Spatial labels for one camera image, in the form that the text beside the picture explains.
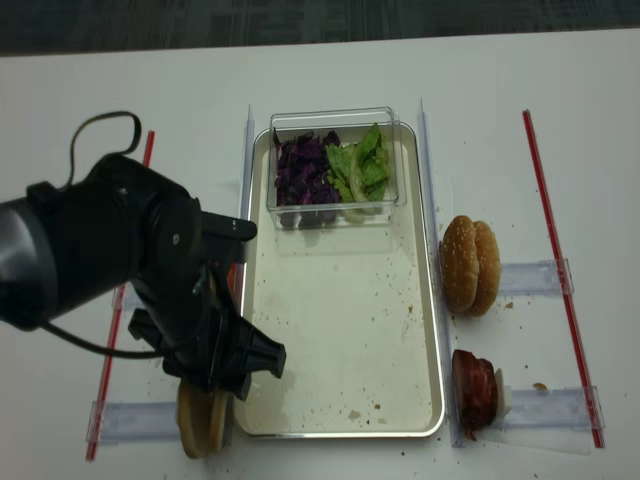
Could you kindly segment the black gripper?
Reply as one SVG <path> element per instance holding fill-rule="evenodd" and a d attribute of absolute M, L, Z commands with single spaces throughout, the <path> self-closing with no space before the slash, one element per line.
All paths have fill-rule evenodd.
<path fill-rule="evenodd" d="M 253 372 L 281 378 L 286 349 L 241 319 L 227 276 L 238 243 L 252 240 L 251 221 L 207 212 L 170 215 L 152 227 L 139 275 L 144 304 L 128 330 L 164 358 L 164 371 L 204 392 L 247 397 Z M 241 352 L 242 360 L 237 359 Z"/>

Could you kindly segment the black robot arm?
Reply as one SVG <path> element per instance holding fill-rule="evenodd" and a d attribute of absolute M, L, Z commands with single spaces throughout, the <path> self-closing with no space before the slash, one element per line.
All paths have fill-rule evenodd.
<path fill-rule="evenodd" d="M 81 182 L 47 182 L 1 206 L 1 318 L 69 340 L 55 319 L 124 284 L 141 300 L 130 321 L 141 357 L 210 392 L 245 399 L 255 372 L 281 376 L 285 347 L 244 319 L 227 276 L 257 233 L 208 213 L 180 185 L 123 155 Z"/>

